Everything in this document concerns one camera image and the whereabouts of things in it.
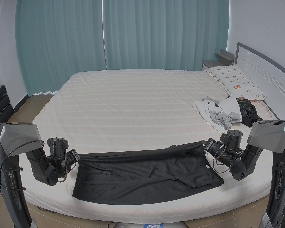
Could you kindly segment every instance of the blue sticker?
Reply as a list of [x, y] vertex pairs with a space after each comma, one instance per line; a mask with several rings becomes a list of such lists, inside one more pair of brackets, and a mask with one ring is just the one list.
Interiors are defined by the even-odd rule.
[[145, 224], [143, 228], [164, 228], [163, 224]]

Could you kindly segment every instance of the mattress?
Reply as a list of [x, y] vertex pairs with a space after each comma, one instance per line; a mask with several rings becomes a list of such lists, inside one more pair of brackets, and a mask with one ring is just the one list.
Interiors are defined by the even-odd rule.
[[[79, 154], [161, 149], [171, 145], [218, 140], [220, 133], [192, 107], [204, 97], [224, 99], [224, 88], [207, 72], [177, 70], [109, 70], [73, 75], [38, 114], [41, 138], [63, 137]], [[256, 105], [259, 116], [271, 119]], [[245, 148], [250, 128], [241, 123]], [[48, 146], [44, 147], [47, 155]], [[208, 154], [212, 164], [213, 157]], [[248, 204], [270, 191], [272, 152], [264, 150], [253, 174], [241, 181], [220, 174], [224, 184], [173, 201], [143, 205], [107, 205], [72, 197], [77, 167], [63, 183], [47, 186], [34, 179], [20, 155], [27, 202], [61, 214], [126, 223], [170, 223], [220, 214]], [[226, 170], [218, 166], [216, 170]]]

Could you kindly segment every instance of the baseboard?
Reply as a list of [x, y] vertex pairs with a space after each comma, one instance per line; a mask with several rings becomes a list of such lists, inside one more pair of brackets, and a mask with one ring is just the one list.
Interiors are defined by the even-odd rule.
[[27, 101], [27, 99], [29, 99], [28, 94], [26, 94], [26, 96], [24, 96], [23, 99], [20, 100], [20, 102], [15, 106], [14, 108], [15, 113], [19, 110], [19, 108], [21, 108], [21, 106]]

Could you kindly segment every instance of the nightstand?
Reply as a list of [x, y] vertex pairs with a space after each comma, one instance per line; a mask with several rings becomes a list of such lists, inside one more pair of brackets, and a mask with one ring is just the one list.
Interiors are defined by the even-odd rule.
[[215, 53], [218, 61], [203, 60], [202, 70], [214, 67], [214, 66], [230, 66], [234, 60], [234, 55], [221, 49], [220, 53]]

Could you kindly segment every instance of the robotic arm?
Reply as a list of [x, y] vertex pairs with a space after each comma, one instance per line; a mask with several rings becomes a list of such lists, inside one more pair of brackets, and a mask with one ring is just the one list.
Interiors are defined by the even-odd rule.
[[273, 167], [270, 196], [260, 228], [278, 228], [283, 220], [285, 205], [285, 121], [259, 121], [252, 126], [245, 150], [240, 148], [242, 132], [229, 130], [220, 141], [202, 140], [204, 150], [225, 164], [236, 180], [242, 180], [255, 169], [263, 149], [272, 151]]
[[35, 179], [50, 186], [59, 182], [59, 178], [64, 177], [65, 181], [80, 157], [75, 149], [66, 153], [68, 142], [57, 137], [48, 139], [50, 156], [46, 156], [35, 124], [0, 123], [0, 132], [1, 194], [14, 228], [37, 228], [23, 193], [19, 154], [26, 153]]

